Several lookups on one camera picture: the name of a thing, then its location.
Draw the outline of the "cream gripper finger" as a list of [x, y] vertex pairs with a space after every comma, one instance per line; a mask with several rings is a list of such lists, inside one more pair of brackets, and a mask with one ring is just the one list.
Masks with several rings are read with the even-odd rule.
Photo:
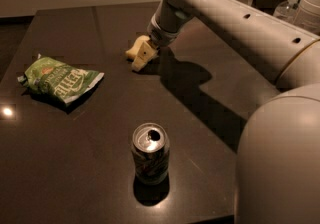
[[145, 67], [145, 65], [146, 65], [146, 62], [142, 58], [136, 57], [132, 62], [131, 67], [133, 71], [139, 72]]

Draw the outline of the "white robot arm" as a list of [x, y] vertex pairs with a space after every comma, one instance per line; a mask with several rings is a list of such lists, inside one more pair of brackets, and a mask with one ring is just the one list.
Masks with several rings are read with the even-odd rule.
[[320, 224], [320, 39], [236, 0], [161, 0], [132, 67], [198, 18], [280, 90], [242, 132], [235, 224]]

